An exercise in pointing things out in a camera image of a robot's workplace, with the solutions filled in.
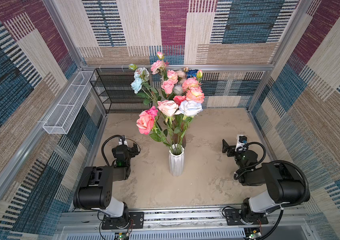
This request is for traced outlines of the coral pink rose stem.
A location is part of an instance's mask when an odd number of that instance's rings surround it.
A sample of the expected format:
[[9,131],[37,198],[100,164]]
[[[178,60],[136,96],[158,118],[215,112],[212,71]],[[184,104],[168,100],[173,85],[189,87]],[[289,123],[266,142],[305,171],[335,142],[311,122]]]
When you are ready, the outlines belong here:
[[[137,120],[137,123],[136,123],[139,129],[139,132],[143,135],[149,135],[154,141],[161,143],[161,139],[158,139],[158,136],[155,133],[151,134],[150,128],[153,125],[153,123],[151,123],[150,125],[149,121],[151,120],[151,118],[148,114],[145,113],[145,111],[139,114],[139,119]],[[161,127],[161,129],[164,132],[164,130],[166,129],[166,124],[165,124],[165,127],[164,128]]]

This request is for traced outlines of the white ribbed ceramic vase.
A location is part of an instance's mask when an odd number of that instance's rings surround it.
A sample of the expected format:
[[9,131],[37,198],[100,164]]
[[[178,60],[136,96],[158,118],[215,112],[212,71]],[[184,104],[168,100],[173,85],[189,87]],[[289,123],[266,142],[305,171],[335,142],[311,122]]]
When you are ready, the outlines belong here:
[[184,148],[182,145],[172,145],[169,155],[170,173],[179,177],[184,170]]

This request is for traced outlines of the magenta rose stem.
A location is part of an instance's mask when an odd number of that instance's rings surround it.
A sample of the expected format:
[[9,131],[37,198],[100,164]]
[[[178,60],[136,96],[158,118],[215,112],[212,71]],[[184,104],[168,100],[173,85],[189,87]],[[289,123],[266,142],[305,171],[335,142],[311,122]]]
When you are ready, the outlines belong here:
[[145,113],[151,118],[149,121],[150,125],[153,123],[150,128],[151,134],[155,133],[158,136],[158,139],[161,139],[161,142],[170,148],[170,143],[168,142],[165,133],[162,131],[160,124],[158,124],[158,120],[160,119],[159,110],[156,109],[156,107],[151,107],[149,110],[146,110]]

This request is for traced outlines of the pink rose tall stem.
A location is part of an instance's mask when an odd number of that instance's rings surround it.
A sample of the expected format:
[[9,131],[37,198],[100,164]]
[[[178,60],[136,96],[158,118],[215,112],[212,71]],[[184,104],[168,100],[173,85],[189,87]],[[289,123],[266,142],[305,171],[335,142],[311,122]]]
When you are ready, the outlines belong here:
[[158,109],[164,118],[164,123],[166,124],[166,129],[163,133],[166,140],[163,139],[163,143],[172,151],[172,145],[174,145],[173,135],[177,130],[175,113],[178,110],[178,105],[174,101],[170,100],[158,101],[157,103]]

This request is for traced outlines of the white blue rose spray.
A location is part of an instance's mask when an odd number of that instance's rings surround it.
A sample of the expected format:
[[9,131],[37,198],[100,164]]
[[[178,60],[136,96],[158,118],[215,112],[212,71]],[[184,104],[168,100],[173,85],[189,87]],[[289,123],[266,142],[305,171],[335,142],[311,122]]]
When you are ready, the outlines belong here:
[[139,68],[135,64],[130,64],[129,69],[134,71],[134,80],[131,88],[134,93],[143,99],[145,105],[156,105],[160,99],[158,90],[150,83],[151,75],[146,68]]

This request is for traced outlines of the pink yellow peony spray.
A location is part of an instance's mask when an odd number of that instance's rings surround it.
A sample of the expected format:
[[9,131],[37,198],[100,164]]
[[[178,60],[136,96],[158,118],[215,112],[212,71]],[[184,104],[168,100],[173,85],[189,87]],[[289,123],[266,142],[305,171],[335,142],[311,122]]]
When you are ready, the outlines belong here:
[[194,101],[202,104],[204,102],[204,93],[201,88],[201,80],[203,71],[199,70],[197,78],[188,78],[182,83],[183,92],[185,93],[187,101]]

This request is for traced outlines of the white single rose stem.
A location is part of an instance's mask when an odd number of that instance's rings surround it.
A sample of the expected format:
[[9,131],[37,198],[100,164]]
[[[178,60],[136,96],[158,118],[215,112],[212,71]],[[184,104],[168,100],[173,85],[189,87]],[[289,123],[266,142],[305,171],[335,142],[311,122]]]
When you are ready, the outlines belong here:
[[183,94],[183,88],[181,85],[177,85],[177,86],[174,86],[173,88],[173,93],[176,95],[176,96],[181,96]]

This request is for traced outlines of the blue rose stem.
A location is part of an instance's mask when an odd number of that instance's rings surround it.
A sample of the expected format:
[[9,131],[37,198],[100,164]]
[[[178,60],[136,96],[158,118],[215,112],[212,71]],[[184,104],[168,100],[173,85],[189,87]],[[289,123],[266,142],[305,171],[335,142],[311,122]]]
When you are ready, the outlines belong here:
[[186,72],[186,78],[197,78],[197,73],[199,70],[189,70]]

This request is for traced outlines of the pink ribbed glass vase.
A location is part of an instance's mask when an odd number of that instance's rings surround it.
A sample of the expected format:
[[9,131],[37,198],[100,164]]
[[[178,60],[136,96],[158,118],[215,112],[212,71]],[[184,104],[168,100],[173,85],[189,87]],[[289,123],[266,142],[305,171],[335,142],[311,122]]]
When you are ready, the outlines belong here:
[[[180,134],[173,134],[172,141],[174,144],[178,144],[180,141]],[[186,135],[182,137],[181,144],[183,148],[186,148]]]

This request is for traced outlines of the white rose leafy stem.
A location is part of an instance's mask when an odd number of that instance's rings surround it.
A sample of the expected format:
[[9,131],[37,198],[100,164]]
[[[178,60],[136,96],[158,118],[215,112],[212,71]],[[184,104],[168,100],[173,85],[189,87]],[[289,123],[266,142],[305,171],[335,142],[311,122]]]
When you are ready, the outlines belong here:
[[177,124],[180,127],[180,141],[181,144],[182,137],[186,134],[193,118],[203,111],[202,104],[196,103],[194,101],[183,101],[179,106],[176,115]]

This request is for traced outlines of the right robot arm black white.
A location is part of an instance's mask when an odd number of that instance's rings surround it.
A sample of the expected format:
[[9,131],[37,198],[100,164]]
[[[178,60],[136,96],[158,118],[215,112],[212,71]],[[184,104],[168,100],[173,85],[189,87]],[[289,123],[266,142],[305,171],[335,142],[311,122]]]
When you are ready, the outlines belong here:
[[303,171],[295,164],[287,161],[264,162],[266,154],[261,158],[249,149],[259,142],[248,142],[247,137],[240,135],[235,146],[222,142],[222,153],[233,157],[239,167],[234,173],[234,180],[245,187],[266,185],[266,191],[255,197],[246,198],[239,209],[224,207],[221,211],[229,226],[268,224],[266,215],[285,207],[294,207],[310,199],[308,180]]

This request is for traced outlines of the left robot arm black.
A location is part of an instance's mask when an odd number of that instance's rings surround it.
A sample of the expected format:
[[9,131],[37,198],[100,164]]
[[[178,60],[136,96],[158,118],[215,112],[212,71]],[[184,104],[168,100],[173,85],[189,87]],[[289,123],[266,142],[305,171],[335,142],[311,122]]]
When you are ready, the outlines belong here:
[[[115,138],[119,144],[112,148],[114,161],[109,163],[104,147]],[[73,205],[76,209],[96,211],[103,214],[100,230],[142,229],[144,212],[130,212],[128,205],[113,197],[113,183],[125,181],[131,174],[131,159],[139,155],[140,146],[133,140],[121,135],[109,137],[102,145],[104,167],[86,167],[74,193]]]

